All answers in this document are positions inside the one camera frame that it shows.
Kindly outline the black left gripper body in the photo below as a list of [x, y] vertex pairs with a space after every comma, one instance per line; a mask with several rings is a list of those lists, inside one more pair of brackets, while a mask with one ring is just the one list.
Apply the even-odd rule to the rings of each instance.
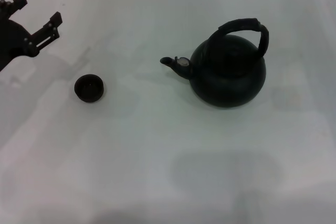
[[32, 34], [22, 25], [1, 18], [1, 70], [20, 56], [35, 56]]

